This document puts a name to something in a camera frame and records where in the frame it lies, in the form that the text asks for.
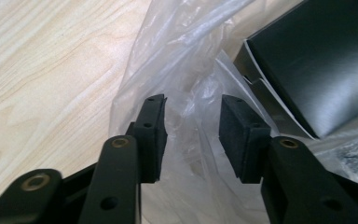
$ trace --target wooden surface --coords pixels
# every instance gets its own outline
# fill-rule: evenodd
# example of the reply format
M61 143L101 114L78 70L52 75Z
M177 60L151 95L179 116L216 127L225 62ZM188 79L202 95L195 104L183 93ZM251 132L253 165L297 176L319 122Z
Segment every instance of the wooden surface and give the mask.
M0 1L0 194L94 163L150 1Z

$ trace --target brass grommet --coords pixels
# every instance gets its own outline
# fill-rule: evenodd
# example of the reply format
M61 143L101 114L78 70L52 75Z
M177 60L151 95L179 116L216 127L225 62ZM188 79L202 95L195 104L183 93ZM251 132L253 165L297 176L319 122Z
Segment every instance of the brass grommet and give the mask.
M21 188L25 191L34 191L42 189L48 182L50 182L50 176L46 174L37 174L26 179L22 184Z
M113 147L124 147L126 146L130 141L127 139L127 138L118 138L118 139L115 139L113 142L112 142L112 146Z
M298 148L298 143L291 140L291 139L282 139L281 141L279 141L279 143L281 144L281 146L283 147L288 147L288 148Z

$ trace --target plastic bag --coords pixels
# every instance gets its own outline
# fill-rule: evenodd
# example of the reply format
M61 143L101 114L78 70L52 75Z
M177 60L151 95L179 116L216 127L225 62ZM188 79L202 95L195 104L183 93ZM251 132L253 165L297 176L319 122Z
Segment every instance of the plastic bag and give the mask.
M221 95L244 99L274 124L221 50L233 58L245 37L297 2L152 1L112 105L109 133L123 134L148 96L168 98L160 181L142 186L144 223L269 222L260 186L241 184L218 140Z
M328 171L358 182L358 119L323 141L309 141L307 145Z

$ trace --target black plastic bracket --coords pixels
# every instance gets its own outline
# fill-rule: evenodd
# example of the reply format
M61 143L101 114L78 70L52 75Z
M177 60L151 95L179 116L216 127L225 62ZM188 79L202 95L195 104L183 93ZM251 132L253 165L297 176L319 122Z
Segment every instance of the black plastic bracket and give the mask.
M303 143L273 138L267 159L261 192L271 223L358 223L358 204Z
M20 176L0 196L0 223L140 223L141 183L159 179L167 142L165 102L162 94L147 98L96 164L64 180L55 170Z
M242 183L260 183L270 127L242 99L223 95L219 136L235 175Z

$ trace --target screw hole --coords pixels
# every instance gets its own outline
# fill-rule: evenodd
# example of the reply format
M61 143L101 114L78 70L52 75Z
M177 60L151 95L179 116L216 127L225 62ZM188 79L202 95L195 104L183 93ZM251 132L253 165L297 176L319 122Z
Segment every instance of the screw hole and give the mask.
M335 199L325 198L325 199L321 199L321 201L324 206L330 208L331 210L334 210L334 211L342 210L341 203Z
M26 179L21 188L25 191L34 191L45 187L50 181L50 176L46 174L38 174Z
M280 143L284 147L298 148L298 143L290 139L283 139Z
M118 138L112 142L113 147L124 147L129 143L127 138Z
M111 210L118 205L118 199L116 197L108 197L101 201L101 208L103 210Z

